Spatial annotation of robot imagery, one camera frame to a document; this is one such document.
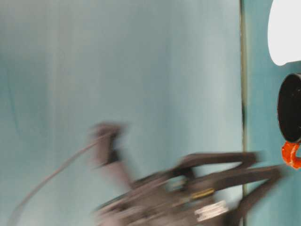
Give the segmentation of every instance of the orange handle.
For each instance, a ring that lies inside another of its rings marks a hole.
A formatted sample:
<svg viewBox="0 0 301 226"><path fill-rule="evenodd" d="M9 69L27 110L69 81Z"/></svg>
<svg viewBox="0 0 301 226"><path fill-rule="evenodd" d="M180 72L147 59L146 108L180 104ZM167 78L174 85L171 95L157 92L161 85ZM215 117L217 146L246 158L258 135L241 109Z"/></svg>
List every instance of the orange handle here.
<svg viewBox="0 0 301 226"><path fill-rule="evenodd" d="M284 162L296 170L301 168L301 158L296 156L299 146L299 143L289 143L286 141L282 147Z"/></svg>

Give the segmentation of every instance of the white object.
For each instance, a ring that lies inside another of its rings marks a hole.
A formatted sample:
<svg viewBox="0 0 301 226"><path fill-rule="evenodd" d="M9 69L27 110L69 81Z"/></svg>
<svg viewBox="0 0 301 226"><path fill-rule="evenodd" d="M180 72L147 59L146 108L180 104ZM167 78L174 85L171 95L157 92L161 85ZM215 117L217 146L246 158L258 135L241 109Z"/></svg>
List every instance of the white object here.
<svg viewBox="0 0 301 226"><path fill-rule="evenodd" d="M274 0L269 15L268 45L279 66L301 60L301 0Z"/></svg>
<svg viewBox="0 0 301 226"><path fill-rule="evenodd" d="M207 205L203 208L196 210L194 213L198 216L198 222L214 218L227 212L229 209L226 207L225 201L220 201L215 204Z"/></svg>

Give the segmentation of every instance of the blurry machine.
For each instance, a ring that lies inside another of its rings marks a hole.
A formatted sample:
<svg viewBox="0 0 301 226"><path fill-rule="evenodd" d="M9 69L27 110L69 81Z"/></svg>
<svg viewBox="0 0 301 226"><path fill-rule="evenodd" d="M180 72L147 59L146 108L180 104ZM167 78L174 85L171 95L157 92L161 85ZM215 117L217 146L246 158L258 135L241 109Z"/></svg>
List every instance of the blurry machine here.
<svg viewBox="0 0 301 226"><path fill-rule="evenodd" d="M96 159L106 173L118 176L126 172L114 144L121 131L119 125L101 124L95 137L107 135L105 142L98 144ZM205 164L231 162L240 164L200 177L194 172L195 167ZM238 226L282 175L280 166L248 168L256 162L255 153L196 153L187 155L172 169L134 182L128 175L119 177L131 190L96 209L96 223L98 226ZM178 177L182 182L176 189L170 189L168 181ZM220 190L261 180L266 181L234 208L215 197Z"/></svg>

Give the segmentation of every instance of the black cylinder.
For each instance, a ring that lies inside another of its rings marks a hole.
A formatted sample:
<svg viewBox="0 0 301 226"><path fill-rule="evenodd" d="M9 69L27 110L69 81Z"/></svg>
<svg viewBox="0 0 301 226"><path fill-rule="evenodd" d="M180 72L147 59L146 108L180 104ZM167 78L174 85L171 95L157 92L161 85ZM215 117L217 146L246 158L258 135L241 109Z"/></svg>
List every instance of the black cylinder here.
<svg viewBox="0 0 301 226"><path fill-rule="evenodd" d="M283 137L291 143L301 142L301 74L288 75L278 95L277 115Z"/></svg>

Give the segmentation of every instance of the cable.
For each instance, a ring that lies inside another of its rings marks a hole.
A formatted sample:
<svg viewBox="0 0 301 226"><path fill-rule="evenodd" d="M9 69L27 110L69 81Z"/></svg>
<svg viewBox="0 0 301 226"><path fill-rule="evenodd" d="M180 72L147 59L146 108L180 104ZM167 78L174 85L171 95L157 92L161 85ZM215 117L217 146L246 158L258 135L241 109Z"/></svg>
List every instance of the cable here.
<svg viewBox="0 0 301 226"><path fill-rule="evenodd" d="M49 182L53 177L55 177L57 174L62 172L66 167L68 167L74 160L76 160L78 157L80 157L83 153L88 151L90 148L95 146L99 143L100 139L104 138L106 135L103 135L96 139L94 142L86 146L85 148L77 151L72 157L67 159L56 171L54 171L51 175L46 177L43 181L41 181L30 193L26 195L26 197L16 206L12 214L10 215L8 219L7 226L16 226L18 224L18 221L20 219L20 216L24 210L25 205L27 202L47 183Z"/></svg>

